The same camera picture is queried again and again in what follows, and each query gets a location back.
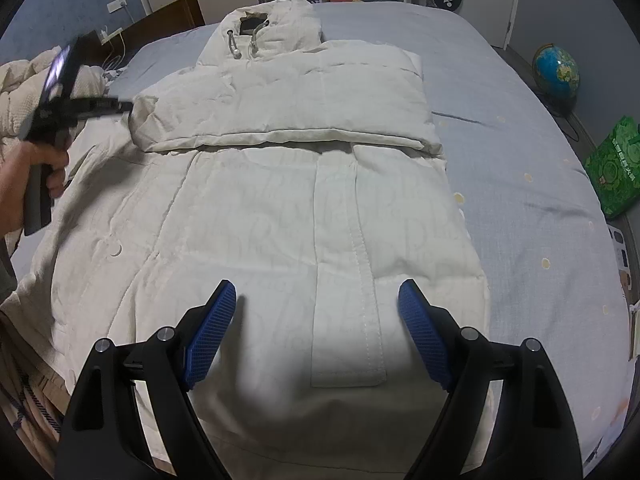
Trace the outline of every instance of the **human hand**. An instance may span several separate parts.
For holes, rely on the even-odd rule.
[[[69,164],[69,155],[66,150],[70,145],[71,138],[66,140],[62,150],[50,144],[21,141],[9,152],[0,168],[0,237],[22,227],[24,193],[31,166],[37,164],[52,166],[53,173],[47,179],[49,194],[52,198],[62,195],[65,189],[65,167]]]

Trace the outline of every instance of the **blue gripper pad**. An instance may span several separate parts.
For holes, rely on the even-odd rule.
[[[183,378],[190,390],[209,373],[235,310],[236,288],[227,283],[187,346]]]
[[[429,377],[448,391],[453,381],[449,355],[444,341],[425,310],[424,301],[414,289],[412,280],[406,280],[400,285],[398,309],[404,324],[414,340]]]

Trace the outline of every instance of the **power strip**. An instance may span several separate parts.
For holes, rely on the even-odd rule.
[[[105,44],[107,43],[107,41],[111,41],[113,38],[115,38],[118,34],[120,34],[122,32],[122,27],[118,28],[117,30],[114,30],[110,35],[105,36],[104,35],[104,31],[102,30],[102,37],[100,38],[100,44]]]

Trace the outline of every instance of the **green bag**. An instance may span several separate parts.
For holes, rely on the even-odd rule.
[[[631,117],[622,117],[584,169],[600,199],[606,218],[625,211],[640,196],[640,131]]]

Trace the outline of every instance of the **light blue bed sheet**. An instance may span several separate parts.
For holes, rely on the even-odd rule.
[[[326,40],[422,57],[447,174],[488,277],[490,338],[540,339],[568,397],[583,458],[623,397],[628,314],[588,177],[556,123],[471,25],[396,2],[319,4]],[[110,93],[130,98],[196,60],[209,25],[142,48]]]

